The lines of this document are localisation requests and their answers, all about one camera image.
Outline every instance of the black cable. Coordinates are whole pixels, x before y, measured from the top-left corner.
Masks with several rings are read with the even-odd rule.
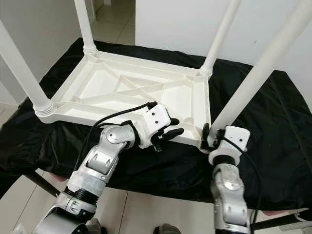
[[[261,204],[261,199],[262,199],[262,181],[261,181],[261,177],[260,177],[260,173],[257,169],[256,164],[254,163],[254,161],[251,159],[251,157],[245,152],[243,151],[238,145],[236,145],[234,142],[230,141],[229,139],[225,138],[225,137],[221,137],[220,139],[225,140],[226,142],[228,142],[229,144],[233,145],[235,148],[237,148],[249,161],[249,163],[251,164],[257,180],[258,180],[258,198],[257,198],[257,206],[256,209],[254,211],[254,216],[253,216],[253,225],[251,226],[251,232],[252,234],[254,233],[254,224],[256,223],[257,220],[257,215],[258,215],[258,211],[260,209],[260,204]]]
[[[91,135],[91,132],[96,128],[96,127],[102,127],[104,125],[112,125],[112,123],[102,123],[110,118],[113,118],[113,117],[116,117],[116,116],[120,116],[122,114],[125,114],[125,113],[128,113],[128,112],[132,112],[132,111],[137,111],[139,109],[142,109],[144,107],[147,107],[147,106],[150,106],[150,105],[153,105],[153,103],[150,103],[150,102],[147,102],[143,105],[140,105],[138,107],[134,107],[134,108],[131,108],[131,109],[128,109],[128,110],[124,110],[124,111],[119,111],[117,113],[114,113],[114,114],[111,114],[109,116],[106,116],[104,118],[101,118],[99,121],[97,121],[90,129],[87,137],[83,140],[82,142],[82,146],[81,146],[81,149],[80,149],[80,152],[79,152],[79,155],[77,157],[77,160],[76,160],[76,164],[75,164],[75,167],[74,167],[74,171],[77,170],[78,168],[78,165],[80,163],[80,159],[81,159],[81,156],[82,154],[84,153],[84,149],[87,149],[88,147],[88,144],[89,144],[89,138],[90,138],[90,135]]]

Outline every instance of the white wall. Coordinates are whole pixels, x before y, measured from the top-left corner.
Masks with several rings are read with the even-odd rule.
[[[255,64],[298,0],[242,0],[221,59]],[[136,0],[136,45],[207,55],[229,0]],[[312,109],[312,23],[277,66]]]
[[[38,81],[80,36],[74,0],[0,0],[0,18]],[[0,82],[21,103],[26,94],[0,65]]]

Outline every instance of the tiled floor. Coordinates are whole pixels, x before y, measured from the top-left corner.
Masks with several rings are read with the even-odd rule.
[[[91,25],[94,40],[125,45],[135,44],[135,0],[112,0],[97,11]]]
[[[94,39],[135,44],[135,0],[112,0],[112,6],[97,11],[92,24]],[[15,110],[0,107],[0,126]],[[58,182],[38,169],[50,183],[63,190]],[[0,233],[9,234],[22,224],[30,234],[55,198],[22,176],[0,200]],[[97,217],[109,234],[148,234],[166,222],[176,225],[183,234],[214,233],[213,205],[106,188],[98,201]],[[262,213],[259,220],[268,219]],[[257,234],[281,234],[278,228],[256,231]],[[287,232],[300,234],[300,231]]]

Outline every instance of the white plastic table frame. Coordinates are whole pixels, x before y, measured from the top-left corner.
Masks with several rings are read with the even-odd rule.
[[[0,54],[30,98],[44,123],[63,120],[93,125],[117,111],[148,101],[163,104],[185,129],[172,141],[200,148],[202,128],[211,125],[208,80],[218,52],[234,20],[241,0],[230,0],[204,64],[200,69],[132,58],[98,51],[92,38],[84,0],[74,0],[83,37],[84,57],[52,99],[48,99],[0,21]],[[312,17],[312,0],[301,0],[280,32],[212,123],[208,143],[218,129],[231,125],[278,61],[303,32]],[[135,121],[146,110],[115,117],[110,122]]]

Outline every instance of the black fabric cover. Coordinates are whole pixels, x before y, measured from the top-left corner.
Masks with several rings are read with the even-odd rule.
[[[177,51],[96,42],[101,51],[199,68],[203,57]],[[41,81],[48,97],[66,80],[83,57],[78,39]],[[212,121],[250,71],[250,65],[217,60],[210,79]],[[274,71],[237,118],[235,126],[251,131],[248,153],[263,178],[262,210],[282,210],[312,205],[312,116],[302,96],[285,72]],[[0,176],[27,174],[37,167],[69,177],[89,126],[69,122],[43,124],[27,99],[0,131]],[[99,131],[91,136],[95,145]],[[164,142],[163,152],[152,147],[124,151],[109,186],[153,195],[211,201],[212,166],[197,148]],[[245,199],[255,207],[257,180],[248,161],[241,157],[240,174]]]

